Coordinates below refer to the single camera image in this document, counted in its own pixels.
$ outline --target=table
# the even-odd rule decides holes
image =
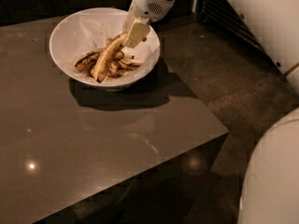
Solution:
[[[160,60],[120,92],[70,79],[49,52],[62,18],[0,28],[0,222],[38,221],[227,129]]]

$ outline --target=floor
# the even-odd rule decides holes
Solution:
[[[298,106],[299,96],[267,56],[215,23],[183,17],[154,28],[166,64],[230,132],[210,172],[195,177],[192,192],[179,180],[153,177],[113,222],[234,224],[252,150]]]

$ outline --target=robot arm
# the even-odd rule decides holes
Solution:
[[[150,32],[150,22],[161,20],[174,3],[175,0],[132,0],[122,28],[126,33],[123,45],[134,48],[146,40]]]

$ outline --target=bowl rim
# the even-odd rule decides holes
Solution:
[[[54,55],[53,55],[53,50],[52,50],[52,47],[53,47],[53,35],[56,33],[56,31],[60,28],[60,25],[64,22],[66,22],[68,19],[70,19],[71,17],[74,17],[74,16],[77,16],[77,15],[80,15],[84,12],[87,12],[87,11],[99,11],[99,10],[113,10],[113,11],[118,11],[122,14],[127,14],[128,12],[125,11],[125,10],[121,10],[121,9],[118,9],[118,8],[113,8],[113,7],[94,7],[94,8],[88,8],[88,9],[84,9],[84,10],[81,10],[79,12],[75,12],[73,14],[70,14],[68,15],[66,18],[64,18],[63,20],[61,20],[57,25],[56,27],[53,29],[51,35],[50,35],[50,41],[49,41],[49,48],[50,48],[50,56],[52,58],[52,60],[54,61],[54,63],[56,64],[56,66],[64,72],[64,74],[66,74],[68,77],[71,77],[73,78],[74,80],[78,81],[78,82],[81,82],[87,86],[91,86],[91,87],[95,87],[95,88],[99,88],[99,89],[113,89],[113,90],[122,90],[122,88],[127,88],[129,87],[130,85],[136,83],[138,80],[142,79],[143,77],[145,77],[148,73],[150,73],[150,71],[155,67],[156,63],[159,61],[159,58],[160,58],[160,54],[161,54],[161,43],[160,43],[160,39],[158,37],[158,35],[156,34],[156,32],[153,30],[153,28],[150,26],[150,31],[157,37],[157,43],[158,43],[158,47],[157,47],[157,51],[156,51],[156,55],[152,58],[152,60],[154,59],[154,65],[152,66],[149,66],[149,70],[148,72],[144,72],[141,76],[138,77],[138,79],[133,79],[133,80],[130,80],[130,81],[127,81],[127,82],[123,82],[121,84],[111,84],[110,82],[104,82],[104,83],[100,83],[100,82],[97,82],[95,81],[96,83],[91,83],[91,82],[88,82],[86,80],[83,80],[81,78],[78,78],[76,76],[73,76],[71,74],[68,74],[65,72],[64,69],[62,69],[60,67],[59,64],[56,63],[56,61],[54,60]]]

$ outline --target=dark table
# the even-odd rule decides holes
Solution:
[[[119,92],[62,74],[48,46],[61,20],[0,28],[0,223],[38,221],[228,133],[163,60]]]

